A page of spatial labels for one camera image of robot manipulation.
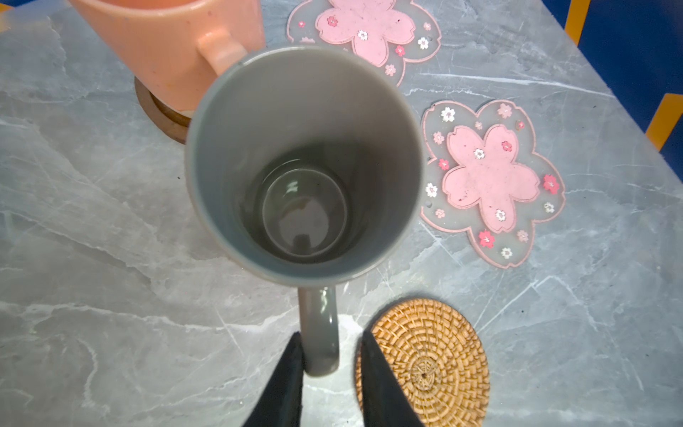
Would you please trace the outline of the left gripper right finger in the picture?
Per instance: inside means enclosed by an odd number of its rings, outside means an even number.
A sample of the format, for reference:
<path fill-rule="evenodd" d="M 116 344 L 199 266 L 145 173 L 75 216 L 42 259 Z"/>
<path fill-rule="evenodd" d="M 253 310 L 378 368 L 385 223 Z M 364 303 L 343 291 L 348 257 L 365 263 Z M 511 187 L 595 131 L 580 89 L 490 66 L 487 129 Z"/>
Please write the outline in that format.
<path fill-rule="evenodd" d="M 363 333 L 360 354 L 364 426 L 423 427 L 370 330 Z"/>

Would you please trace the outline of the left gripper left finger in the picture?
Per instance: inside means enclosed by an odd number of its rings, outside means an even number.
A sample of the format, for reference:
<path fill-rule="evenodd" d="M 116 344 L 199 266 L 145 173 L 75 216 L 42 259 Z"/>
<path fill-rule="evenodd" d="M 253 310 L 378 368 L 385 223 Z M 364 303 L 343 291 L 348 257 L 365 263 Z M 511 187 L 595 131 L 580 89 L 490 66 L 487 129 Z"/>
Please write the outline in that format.
<path fill-rule="evenodd" d="M 304 357 L 302 338 L 290 338 L 268 384 L 243 427 L 299 427 L 302 416 Z"/>

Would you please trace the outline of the woven rattan round coaster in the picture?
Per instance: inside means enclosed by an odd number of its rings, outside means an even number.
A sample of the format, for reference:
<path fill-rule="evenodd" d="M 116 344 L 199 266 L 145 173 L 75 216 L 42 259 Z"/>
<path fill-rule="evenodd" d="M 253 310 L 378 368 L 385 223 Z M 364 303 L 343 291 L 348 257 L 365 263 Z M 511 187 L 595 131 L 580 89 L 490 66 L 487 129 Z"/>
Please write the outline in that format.
<path fill-rule="evenodd" d="M 438 300 L 405 299 L 365 330 L 375 337 L 423 426 L 482 425 L 490 393 L 487 355 L 461 313 Z M 361 360 L 356 389 L 363 414 Z"/>

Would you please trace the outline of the grey green mug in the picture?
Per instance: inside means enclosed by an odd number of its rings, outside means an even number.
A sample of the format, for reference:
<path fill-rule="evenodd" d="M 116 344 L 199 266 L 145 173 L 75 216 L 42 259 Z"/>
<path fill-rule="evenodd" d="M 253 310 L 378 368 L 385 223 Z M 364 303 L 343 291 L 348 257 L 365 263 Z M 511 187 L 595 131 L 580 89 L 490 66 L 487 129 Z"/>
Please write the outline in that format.
<path fill-rule="evenodd" d="M 192 205 L 235 263 L 297 290 L 309 375 L 338 368 L 336 288 L 407 235 L 423 162 L 406 98 L 337 49 L 250 54 L 199 104 L 185 154 Z"/>

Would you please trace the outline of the pink flower coaster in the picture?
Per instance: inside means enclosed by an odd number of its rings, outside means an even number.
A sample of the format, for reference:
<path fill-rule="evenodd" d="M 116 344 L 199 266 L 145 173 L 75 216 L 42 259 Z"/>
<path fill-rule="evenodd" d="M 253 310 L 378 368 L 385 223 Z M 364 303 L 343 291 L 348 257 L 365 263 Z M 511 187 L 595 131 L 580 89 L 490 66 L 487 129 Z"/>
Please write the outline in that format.
<path fill-rule="evenodd" d="M 422 219 L 437 231 L 464 233 L 500 269 L 531 254 L 535 227 L 566 204 L 558 169 L 536 150 L 530 117 L 513 101 L 477 110 L 438 101 L 422 119 L 427 151 Z"/>
<path fill-rule="evenodd" d="M 434 17 L 410 0 L 304 1 L 289 15 L 286 36 L 353 53 L 396 86 L 407 64 L 436 56 L 442 38 Z"/>

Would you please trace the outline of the brown wooden round coaster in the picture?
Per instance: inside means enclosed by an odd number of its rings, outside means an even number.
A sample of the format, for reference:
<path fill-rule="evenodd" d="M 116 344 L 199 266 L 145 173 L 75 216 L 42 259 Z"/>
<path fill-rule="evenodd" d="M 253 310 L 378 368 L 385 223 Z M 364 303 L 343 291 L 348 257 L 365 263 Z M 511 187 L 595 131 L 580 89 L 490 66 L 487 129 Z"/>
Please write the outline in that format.
<path fill-rule="evenodd" d="M 185 144 L 191 118 L 162 103 L 138 78 L 134 79 L 134 89 L 138 102 L 151 122 L 169 138 Z"/>

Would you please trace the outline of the orange peach mug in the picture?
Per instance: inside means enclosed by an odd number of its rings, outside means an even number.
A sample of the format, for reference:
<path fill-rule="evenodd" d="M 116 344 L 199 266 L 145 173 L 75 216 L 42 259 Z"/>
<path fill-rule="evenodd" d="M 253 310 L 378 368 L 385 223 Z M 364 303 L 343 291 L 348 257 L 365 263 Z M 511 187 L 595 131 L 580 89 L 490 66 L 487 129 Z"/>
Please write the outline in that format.
<path fill-rule="evenodd" d="M 185 117 L 218 76 L 266 44 L 259 0 L 72 5 L 157 99 Z"/>

